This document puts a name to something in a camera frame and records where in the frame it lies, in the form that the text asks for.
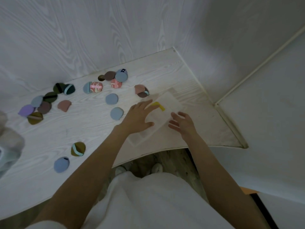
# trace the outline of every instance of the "person's right arm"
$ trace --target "person's right arm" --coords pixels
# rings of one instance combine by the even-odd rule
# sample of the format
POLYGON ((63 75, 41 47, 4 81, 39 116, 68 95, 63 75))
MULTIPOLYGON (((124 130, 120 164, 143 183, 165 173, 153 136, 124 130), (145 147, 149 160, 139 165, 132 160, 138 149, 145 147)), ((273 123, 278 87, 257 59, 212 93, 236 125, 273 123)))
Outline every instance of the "person's right arm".
POLYGON ((267 228, 254 202, 245 195, 196 132, 186 113, 172 113, 169 127, 189 146, 210 205, 236 229, 267 228))

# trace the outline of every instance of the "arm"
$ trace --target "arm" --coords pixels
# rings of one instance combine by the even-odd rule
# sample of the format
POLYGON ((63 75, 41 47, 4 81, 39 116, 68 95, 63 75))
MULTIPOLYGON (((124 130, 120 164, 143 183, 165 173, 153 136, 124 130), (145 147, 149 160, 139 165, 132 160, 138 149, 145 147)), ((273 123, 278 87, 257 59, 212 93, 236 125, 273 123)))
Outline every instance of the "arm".
POLYGON ((67 229, 83 225, 126 138, 154 125, 153 122, 145 123, 148 113, 159 107, 146 108, 151 102, 140 102, 130 108, 122 123, 114 127, 104 142, 61 185, 33 223, 52 220, 67 229))
POLYGON ((234 228, 267 228, 253 201, 246 196, 230 174, 196 132, 189 115, 172 113, 169 127, 178 131, 189 146, 211 206, 234 228))

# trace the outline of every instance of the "person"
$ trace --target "person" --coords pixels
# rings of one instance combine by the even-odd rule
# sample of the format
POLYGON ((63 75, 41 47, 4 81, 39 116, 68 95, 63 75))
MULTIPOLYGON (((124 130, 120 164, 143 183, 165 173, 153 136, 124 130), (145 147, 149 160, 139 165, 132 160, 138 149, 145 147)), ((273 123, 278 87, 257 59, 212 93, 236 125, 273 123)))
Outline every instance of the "person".
POLYGON ((184 180, 157 172, 141 178, 119 172, 94 207, 128 135, 154 125, 152 100, 133 105, 103 143, 56 191, 28 229, 76 228, 266 228, 249 196, 217 161, 190 116, 171 113, 169 127, 189 146, 210 205, 184 180))

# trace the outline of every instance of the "hand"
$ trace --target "hand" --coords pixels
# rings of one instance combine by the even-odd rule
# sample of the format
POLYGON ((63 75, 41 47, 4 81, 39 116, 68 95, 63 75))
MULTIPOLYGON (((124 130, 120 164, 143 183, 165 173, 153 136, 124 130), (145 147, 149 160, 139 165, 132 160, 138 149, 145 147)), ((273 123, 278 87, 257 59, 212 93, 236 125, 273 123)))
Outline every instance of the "hand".
POLYGON ((168 125, 168 127, 179 132, 184 140, 188 140, 189 138, 195 136, 197 131, 191 117, 184 112, 178 112, 178 115, 174 112, 171 113, 173 120, 170 120, 169 123, 171 123, 171 125, 168 125))
POLYGON ((149 127, 154 126, 154 122, 145 123, 145 118, 147 117, 147 115, 151 111, 159 107, 159 105, 154 105, 146 108, 147 105, 149 105, 152 101, 153 100, 139 102, 131 106, 124 120, 120 124, 120 126, 126 131, 128 135, 132 133, 144 131, 149 127))

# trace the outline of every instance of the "shirt sleeve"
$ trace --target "shirt sleeve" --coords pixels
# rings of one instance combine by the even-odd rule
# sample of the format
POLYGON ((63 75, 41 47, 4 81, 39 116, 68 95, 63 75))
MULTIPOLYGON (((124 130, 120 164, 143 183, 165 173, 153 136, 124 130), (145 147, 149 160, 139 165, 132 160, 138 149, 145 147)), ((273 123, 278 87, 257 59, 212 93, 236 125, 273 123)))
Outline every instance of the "shirt sleeve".
POLYGON ((54 221, 41 221, 28 226, 26 229, 67 229, 64 225, 54 221))

